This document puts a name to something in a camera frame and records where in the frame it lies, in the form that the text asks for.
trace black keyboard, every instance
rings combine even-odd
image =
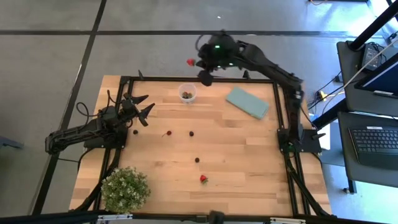
[[[398,128],[349,128],[360,164],[398,169]]]

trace wooden table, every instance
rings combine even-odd
[[[120,76],[104,76],[95,111],[106,106],[106,90],[116,99],[119,80]],[[217,210],[227,215],[291,216],[285,164],[277,142],[279,123],[272,84],[214,83],[205,87],[196,83],[197,98],[192,105],[180,101],[181,84],[136,81],[133,85],[133,96],[149,95],[140,109],[156,103],[147,127],[134,120],[119,163],[120,167],[137,167],[147,175],[152,194],[139,212],[208,214]],[[269,103],[262,120],[225,100],[234,86]],[[279,93],[286,124],[280,88]],[[303,114],[301,122],[311,128]],[[139,134],[133,135],[133,129]],[[167,131],[172,135],[162,137]],[[79,206],[97,184],[103,154],[104,149],[95,149],[83,158],[71,209]],[[306,186],[330,213],[319,161],[306,153],[301,153],[301,160]],[[199,181],[202,174],[209,178],[206,185]],[[303,213],[300,191],[297,186],[295,189]]]

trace green cloth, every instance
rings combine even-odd
[[[264,115],[266,115],[269,107],[267,102],[245,92],[239,87],[235,87],[231,93],[226,96],[226,100],[257,119],[262,119]]]

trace laptop keyboard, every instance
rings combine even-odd
[[[398,154],[398,128],[349,128],[357,153]]]

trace computer monitor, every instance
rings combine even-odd
[[[398,96],[398,54],[359,81],[355,87],[379,95]]]

